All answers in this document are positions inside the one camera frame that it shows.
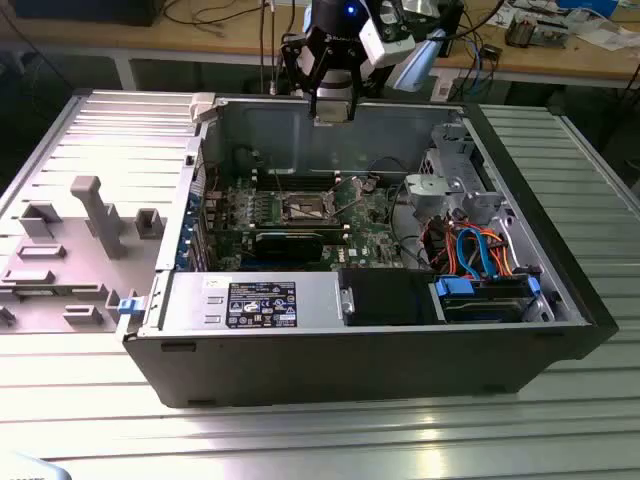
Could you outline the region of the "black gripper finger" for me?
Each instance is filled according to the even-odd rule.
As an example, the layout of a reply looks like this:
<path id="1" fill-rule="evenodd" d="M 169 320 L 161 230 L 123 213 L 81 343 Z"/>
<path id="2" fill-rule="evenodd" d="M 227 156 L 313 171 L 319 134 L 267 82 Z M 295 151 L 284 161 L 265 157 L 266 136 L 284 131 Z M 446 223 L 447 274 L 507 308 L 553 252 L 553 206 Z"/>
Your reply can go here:
<path id="1" fill-rule="evenodd" d="M 308 73 L 298 65 L 298 58 L 306 49 L 313 57 Z M 318 88 L 329 70 L 330 45 L 324 33 L 287 34 L 280 47 L 289 86 L 293 91 L 301 90 L 308 95 L 309 116 L 317 114 Z"/>
<path id="2" fill-rule="evenodd" d="M 359 97 L 362 90 L 362 76 L 361 76 L 361 64 L 363 63 L 363 49 L 361 47 L 354 47 L 348 52 L 348 71 L 351 78 L 351 100 L 347 112 L 347 120 L 353 121 Z"/>

